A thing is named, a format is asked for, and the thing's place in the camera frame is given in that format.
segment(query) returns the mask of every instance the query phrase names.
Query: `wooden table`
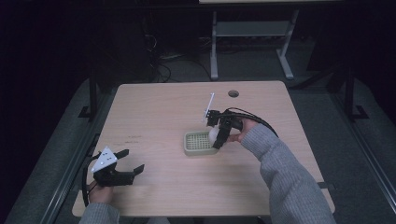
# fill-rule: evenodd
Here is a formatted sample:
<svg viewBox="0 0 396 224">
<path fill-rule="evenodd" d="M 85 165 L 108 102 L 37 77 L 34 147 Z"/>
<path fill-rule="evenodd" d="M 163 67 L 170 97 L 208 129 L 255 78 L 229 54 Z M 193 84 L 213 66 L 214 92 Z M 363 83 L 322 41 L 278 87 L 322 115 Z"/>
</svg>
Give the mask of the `wooden table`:
<svg viewBox="0 0 396 224">
<path fill-rule="evenodd" d="M 239 96 L 228 95 L 231 90 Z M 98 150 L 130 149 L 118 171 L 146 164 L 132 186 L 116 187 L 113 205 L 128 217 L 209 217 L 269 215 L 269 189 L 260 163 L 239 143 L 227 143 L 215 155 L 188 157 L 184 134 L 209 131 L 202 117 L 211 109 L 245 109 L 269 122 L 300 163 L 322 182 L 312 150 L 285 85 L 280 81 L 128 84 L 118 89 L 98 141 Z M 88 182 L 92 181 L 89 173 Z M 332 198 L 323 189 L 330 208 Z M 73 208 L 81 216 L 78 195 Z"/>
</svg>

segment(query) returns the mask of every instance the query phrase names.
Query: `dark background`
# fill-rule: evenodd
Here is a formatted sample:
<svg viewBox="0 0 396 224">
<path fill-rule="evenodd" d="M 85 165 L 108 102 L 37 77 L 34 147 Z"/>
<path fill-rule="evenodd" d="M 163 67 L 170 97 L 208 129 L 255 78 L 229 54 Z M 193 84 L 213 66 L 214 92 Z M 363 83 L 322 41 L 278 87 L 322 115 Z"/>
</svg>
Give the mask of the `dark background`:
<svg viewBox="0 0 396 224">
<path fill-rule="evenodd" d="M 149 82 L 155 75 L 149 64 L 156 56 L 147 53 L 142 33 L 141 19 L 146 12 L 93 16 L 81 13 L 80 5 L 79 1 L 0 2 L 0 222 L 90 72 L 98 75 L 102 91 L 120 84 L 109 74 L 122 77 L 117 78 L 122 82 Z M 317 40 L 307 69 L 348 64 L 394 123 L 395 5 L 361 1 L 353 7 L 302 10 L 293 36 Z M 169 16 L 156 11 L 150 15 L 154 23 L 147 22 L 146 31 L 160 35 L 167 45 L 191 51 L 196 37 L 210 34 L 208 13 L 179 11 Z M 125 24 L 134 28 L 127 30 Z"/>
</svg>

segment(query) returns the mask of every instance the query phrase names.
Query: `gray sweater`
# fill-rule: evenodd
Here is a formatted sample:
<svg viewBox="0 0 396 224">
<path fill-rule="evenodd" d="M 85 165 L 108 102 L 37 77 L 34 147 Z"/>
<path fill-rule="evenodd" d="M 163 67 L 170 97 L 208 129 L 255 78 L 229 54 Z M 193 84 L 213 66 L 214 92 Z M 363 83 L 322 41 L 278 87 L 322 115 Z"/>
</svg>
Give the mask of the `gray sweater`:
<svg viewBox="0 0 396 224">
<path fill-rule="evenodd" d="M 242 146 L 261 162 L 270 195 L 273 223 L 335 223 L 317 182 L 289 148 L 263 125 L 253 127 Z M 104 203 L 90 203 L 80 223 L 118 223 L 120 213 Z"/>
</svg>

